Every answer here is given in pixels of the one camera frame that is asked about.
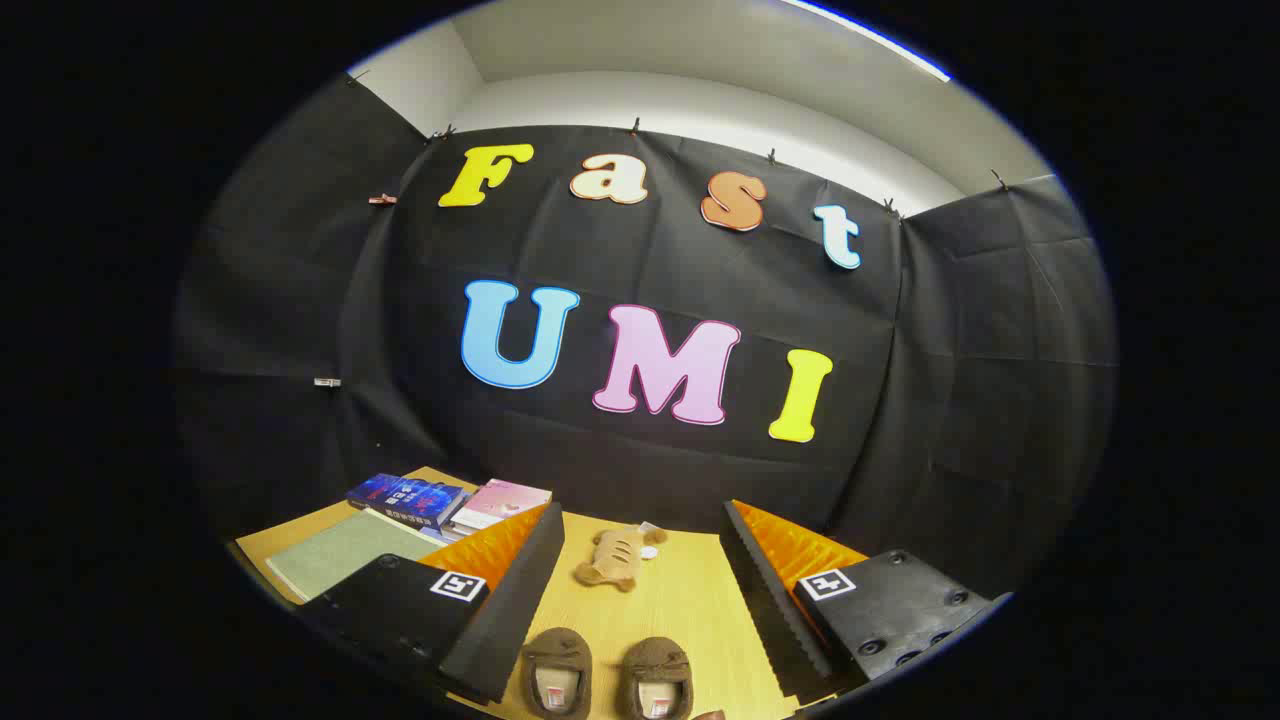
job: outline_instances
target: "foam padding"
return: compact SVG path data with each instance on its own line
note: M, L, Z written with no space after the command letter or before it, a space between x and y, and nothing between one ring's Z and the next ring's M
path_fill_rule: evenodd
M489 589L494 591L547 507L547 503L543 503L494 523L448 547L436 550L419 562L440 570L479 575L489 584Z
M732 502L748 529L755 536L755 542L764 551L764 557L773 566L773 571L782 580L782 587L787 589L791 601L804 614L809 625L818 630L818 637L826 641L827 638L818 624L809 616L796 596L796 583L800 582L800 578L815 573L855 565L867 560L867 556L759 507L751 507L737 500Z

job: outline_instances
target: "table surface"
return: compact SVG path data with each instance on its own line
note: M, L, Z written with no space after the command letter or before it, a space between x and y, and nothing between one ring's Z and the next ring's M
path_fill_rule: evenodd
M475 486L430 468L406 477L475 491ZM351 505L338 502L236 542L280 594L301 605L301 598L280 582L265 560L355 512ZM573 568L591 560L595 533L622 524L573 512L562 512L562 516L564 546L526 642L556 626L572 628L582 635L593 660L591 717L621 717L617 694L622 670L618 665L627 648L650 635L668 637L689 655L694 680L691 717L723 710L730 720L781 720L800 707L794 696L785 697L778 689L718 536L668 532L667 542L657 546L658 556L640 566L635 589L622 592L611 584L586 587L573 579ZM650 519L659 525L660 520ZM520 693L522 662L522 659L516 661L502 703L480 706L452 693L449 698L495 717L536 719Z

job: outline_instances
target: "stuffed toy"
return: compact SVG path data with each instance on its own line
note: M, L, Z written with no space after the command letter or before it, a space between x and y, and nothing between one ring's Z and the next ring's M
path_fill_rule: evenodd
M636 587L636 571L641 562L640 550L666 539L667 532L653 525L600 530L591 541L595 543L595 555L590 562L575 568L573 577L588 585L613 583L618 589L631 592Z

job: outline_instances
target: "blue letter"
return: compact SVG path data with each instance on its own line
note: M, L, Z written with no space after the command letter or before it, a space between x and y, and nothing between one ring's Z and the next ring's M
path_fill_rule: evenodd
M559 359L564 316L577 307L577 293L559 287L540 287L530 296L538 305L534 351L524 363L512 363L498 354L498 333L507 304L520 295L516 286L497 281L475 281L466 290L470 304L462 327L462 364L481 380L508 389L525 389L541 383L556 372Z
M849 270L861 265L861 256L845 242L846 234L858 237L858 223L845 217L845 209L840 205L822 205L814 208L813 214L822 220L822 246L827 250L827 258Z

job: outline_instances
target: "letter m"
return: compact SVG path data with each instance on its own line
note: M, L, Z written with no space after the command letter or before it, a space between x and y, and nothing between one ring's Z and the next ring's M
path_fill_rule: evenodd
M618 328L613 364L603 389L591 402L609 413L631 413L639 401L631 395L631 380L639 375L649 413L662 413L676 389L685 395L671 406L671 414L685 423L718 425L724 421L721 393L728 354L742 338L741 331L727 323L704 320L685 338L675 355L662 332L658 313L640 305L617 305L609 319Z

